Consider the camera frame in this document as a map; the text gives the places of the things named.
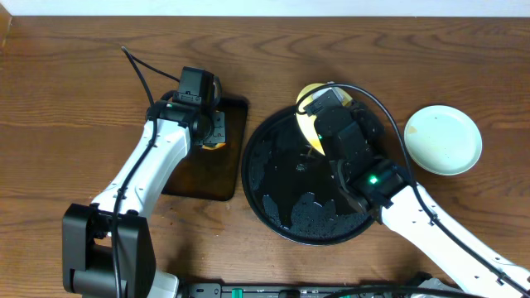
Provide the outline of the green and yellow sponge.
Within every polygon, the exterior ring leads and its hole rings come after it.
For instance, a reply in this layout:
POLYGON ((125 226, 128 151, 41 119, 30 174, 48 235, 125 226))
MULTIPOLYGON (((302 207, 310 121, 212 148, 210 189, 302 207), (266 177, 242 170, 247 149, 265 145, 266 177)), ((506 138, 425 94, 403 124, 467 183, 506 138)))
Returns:
POLYGON ((226 145, 226 143, 224 142, 221 142, 221 143, 215 143, 215 144, 204 144, 202 145, 202 149, 203 150, 207 150, 207 151, 214 151, 214 150, 218 150, 222 147, 224 147, 226 145))

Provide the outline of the yellow plate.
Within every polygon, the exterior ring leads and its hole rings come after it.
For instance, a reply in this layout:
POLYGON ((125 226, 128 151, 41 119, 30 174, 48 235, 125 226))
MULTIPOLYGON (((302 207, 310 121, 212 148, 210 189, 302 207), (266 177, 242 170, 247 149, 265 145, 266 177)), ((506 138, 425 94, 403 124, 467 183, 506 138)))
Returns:
MULTIPOLYGON (((316 89, 317 87, 320 87, 322 83, 314 83, 307 85, 304 89, 301 90, 301 92, 297 96, 296 102, 300 104, 299 109, 302 110, 307 104, 311 103, 314 99, 320 97, 322 94, 324 94, 328 90, 333 90, 340 98, 341 103, 344 106, 350 106, 352 104, 352 97, 343 89, 338 87, 333 88, 327 88, 323 89, 321 91, 317 91, 313 93, 312 95, 308 96, 305 99, 301 99, 304 95, 312 91, 313 89, 316 89)), ((316 133, 314 123, 316 120, 316 116, 307 116, 295 114, 296 121, 298 123, 298 126, 301 130, 301 133, 303 134, 304 138, 309 142, 309 144, 318 151, 321 155, 324 155, 324 150, 322 148, 322 145, 320 144, 320 139, 316 133)))

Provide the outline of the light blue plate front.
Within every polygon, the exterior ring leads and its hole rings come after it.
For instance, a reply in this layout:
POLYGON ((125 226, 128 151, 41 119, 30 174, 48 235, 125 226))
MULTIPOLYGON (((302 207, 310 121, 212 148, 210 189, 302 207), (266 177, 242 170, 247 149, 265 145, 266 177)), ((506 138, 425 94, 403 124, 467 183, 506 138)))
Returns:
POLYGON ((437 175, 459 175, 480 159, 483 142, 475 122, 457 108, 432 105, 407 121, 404 141, 410 157, 437 175))

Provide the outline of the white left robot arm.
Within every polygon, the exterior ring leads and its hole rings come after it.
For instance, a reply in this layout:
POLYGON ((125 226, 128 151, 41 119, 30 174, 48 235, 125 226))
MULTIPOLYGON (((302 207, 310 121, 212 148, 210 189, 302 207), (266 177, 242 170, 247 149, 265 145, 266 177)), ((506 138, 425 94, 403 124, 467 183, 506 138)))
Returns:
POLYGON ((83 297, 175 297, 179 280, 157 270, 148 220, 171 173, 192 146, 224 142, 217 108, 160 100, 105 190, 62 219, 62 281, 83 297))

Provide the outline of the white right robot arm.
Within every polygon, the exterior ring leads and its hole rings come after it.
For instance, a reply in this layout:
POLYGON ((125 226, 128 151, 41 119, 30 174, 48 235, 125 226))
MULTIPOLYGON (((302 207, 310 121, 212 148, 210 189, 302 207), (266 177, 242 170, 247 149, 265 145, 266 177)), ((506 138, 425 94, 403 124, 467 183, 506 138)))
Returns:
POLYGON ((487 297, 527 297, 529 271, 499 256, 455 221, 378 148, 384 127, 363 104, 321 108, 314 128, 339 192, 424 252, 462 290, 487 297))

